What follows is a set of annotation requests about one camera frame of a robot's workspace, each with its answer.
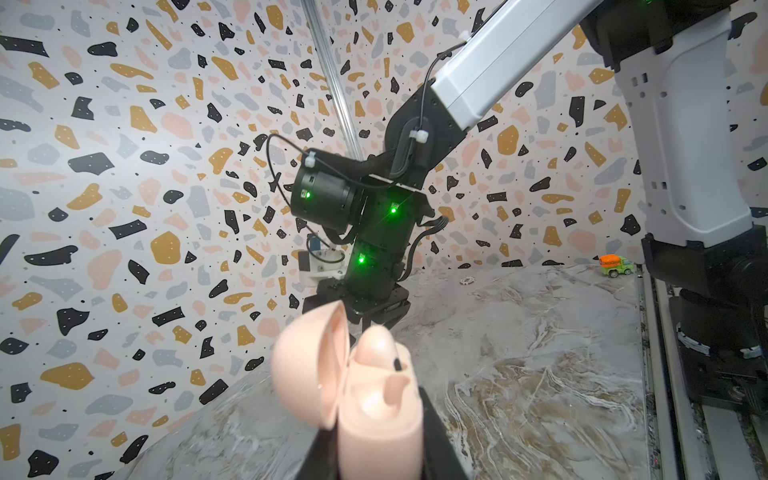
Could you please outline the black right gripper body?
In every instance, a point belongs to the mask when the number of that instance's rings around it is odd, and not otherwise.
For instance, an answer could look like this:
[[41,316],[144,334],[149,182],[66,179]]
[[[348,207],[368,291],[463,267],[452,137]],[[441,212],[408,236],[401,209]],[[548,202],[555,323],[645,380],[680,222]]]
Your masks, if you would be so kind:
[[370,300],[350,293],[342,280],[328,278],[319,282],[315,295],[304,300],[302,312],[307,313],[337,300],[344,303],[348,321],[355,325],[361,324],[363,329],[373,323],[391,329],[408,313],[411,306],[409,292],[400,285],[394,287],[387,299]]

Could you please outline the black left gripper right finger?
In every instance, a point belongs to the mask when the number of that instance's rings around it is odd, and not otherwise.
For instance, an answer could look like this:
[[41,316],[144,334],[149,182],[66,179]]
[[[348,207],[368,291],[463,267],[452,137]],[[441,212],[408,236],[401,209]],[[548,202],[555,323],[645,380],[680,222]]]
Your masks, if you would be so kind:
[[420,387],[419,394],[423,404],[424,460],[422,479],[468,480],[427,391]]

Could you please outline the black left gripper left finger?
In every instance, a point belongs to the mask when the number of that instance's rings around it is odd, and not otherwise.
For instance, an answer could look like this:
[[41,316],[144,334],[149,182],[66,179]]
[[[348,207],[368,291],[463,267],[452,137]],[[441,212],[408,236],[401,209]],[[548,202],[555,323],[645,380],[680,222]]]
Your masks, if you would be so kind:
[[295,480],[338,480],[337,430],[319,430]]

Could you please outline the pink round earbud case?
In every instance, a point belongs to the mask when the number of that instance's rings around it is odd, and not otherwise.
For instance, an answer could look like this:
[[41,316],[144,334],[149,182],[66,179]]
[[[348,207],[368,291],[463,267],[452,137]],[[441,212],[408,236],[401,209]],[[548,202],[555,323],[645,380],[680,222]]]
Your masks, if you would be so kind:
[[353,384],[350,357],[357,343],[350,342],[343,302],[303,314],[275,343],[274,389],[301,421],[337,430],[342,478],[418,479],[423,404],[410,351],[396,342],[401,372]]

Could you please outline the pink earbud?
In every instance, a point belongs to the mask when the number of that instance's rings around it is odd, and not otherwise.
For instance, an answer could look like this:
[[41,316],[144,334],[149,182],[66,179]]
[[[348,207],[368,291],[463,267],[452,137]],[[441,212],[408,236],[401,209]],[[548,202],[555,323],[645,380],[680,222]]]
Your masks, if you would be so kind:
[[367,328],[351,353],[352,383],[376,380],[402,370],[400,354],[391,332],[381,325]]

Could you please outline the orange green toy truck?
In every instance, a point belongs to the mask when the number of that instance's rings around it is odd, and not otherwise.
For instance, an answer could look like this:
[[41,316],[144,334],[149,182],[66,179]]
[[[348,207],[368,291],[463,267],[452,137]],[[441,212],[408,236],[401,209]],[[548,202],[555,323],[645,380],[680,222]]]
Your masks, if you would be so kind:
[[632,275],[636,271],[635,264],[632,261],[616,254],[601,256],[599,263],[603,274],[610,278],[617,278],[620,275]]

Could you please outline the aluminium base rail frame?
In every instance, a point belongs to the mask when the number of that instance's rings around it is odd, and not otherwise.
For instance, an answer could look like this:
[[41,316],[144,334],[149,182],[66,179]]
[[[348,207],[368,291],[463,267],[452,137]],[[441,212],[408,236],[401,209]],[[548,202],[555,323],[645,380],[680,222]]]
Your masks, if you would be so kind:
[[767,353],[731,310],[638,275],[654,479],[767,476]]

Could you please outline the aluminium corner post right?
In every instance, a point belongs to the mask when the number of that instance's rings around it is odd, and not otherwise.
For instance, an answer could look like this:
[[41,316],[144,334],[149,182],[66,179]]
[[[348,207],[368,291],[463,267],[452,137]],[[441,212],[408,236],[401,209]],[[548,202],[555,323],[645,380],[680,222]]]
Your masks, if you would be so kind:
[[308,21],[314,46],[318,51],[319,63],[326,78],[335,113],[340,122],[341,132],[346,143],[347,156],[363,161],[364,152],[347,103],[340,68],[334,59],[331,37],[325,29],[325,23],[320,14],[318,2],[314,0],[301,0],[300,3]]

